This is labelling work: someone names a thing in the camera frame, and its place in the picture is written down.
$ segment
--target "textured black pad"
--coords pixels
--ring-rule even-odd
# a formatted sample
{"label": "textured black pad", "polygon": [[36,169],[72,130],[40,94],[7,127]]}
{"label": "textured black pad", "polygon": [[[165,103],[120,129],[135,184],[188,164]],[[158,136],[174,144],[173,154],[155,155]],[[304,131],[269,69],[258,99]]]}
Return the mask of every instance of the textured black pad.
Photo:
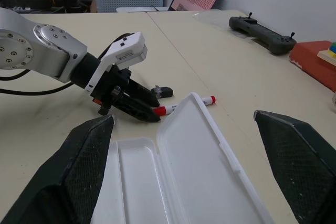
{"label": "textured black pad", "polygon": [[256,111],[269,163],[296,219],[336,223],[336,151],[309,124]]}
{"label": "textured black pad", "polygon": [[89,224],[104,178],[113,118],[74,128],[35,173],[1,224]]}

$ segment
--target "case lid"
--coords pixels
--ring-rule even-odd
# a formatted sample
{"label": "case lid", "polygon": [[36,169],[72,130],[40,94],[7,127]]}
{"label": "case lid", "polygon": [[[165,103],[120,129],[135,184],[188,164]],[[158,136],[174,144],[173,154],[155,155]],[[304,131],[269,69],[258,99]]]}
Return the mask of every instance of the case lid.
{"label": "case lid", "polygon": [[166,118],[157,142],[178,223],[274,223],[196,93]]}

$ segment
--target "white marker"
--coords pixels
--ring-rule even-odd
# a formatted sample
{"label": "white marker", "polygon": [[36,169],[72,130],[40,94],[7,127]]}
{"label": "white marker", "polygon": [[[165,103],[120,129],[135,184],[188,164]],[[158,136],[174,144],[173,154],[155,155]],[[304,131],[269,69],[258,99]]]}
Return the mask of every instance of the white marker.
{"label": "white marker", "polygon": [[[204,105],[207,106],[207,105],[211,105],[211,104],[215,103],[216,98],[214,96],[203,97],[202,101],[203,101]],[[171,114],[175,110],[176,106],[177,106],[177,104],[170,105],[170,106],[162,106],[162,107],[158,107],[156,109],[153,109],[153,111],[158,116],[168,115],[168,114]]]}

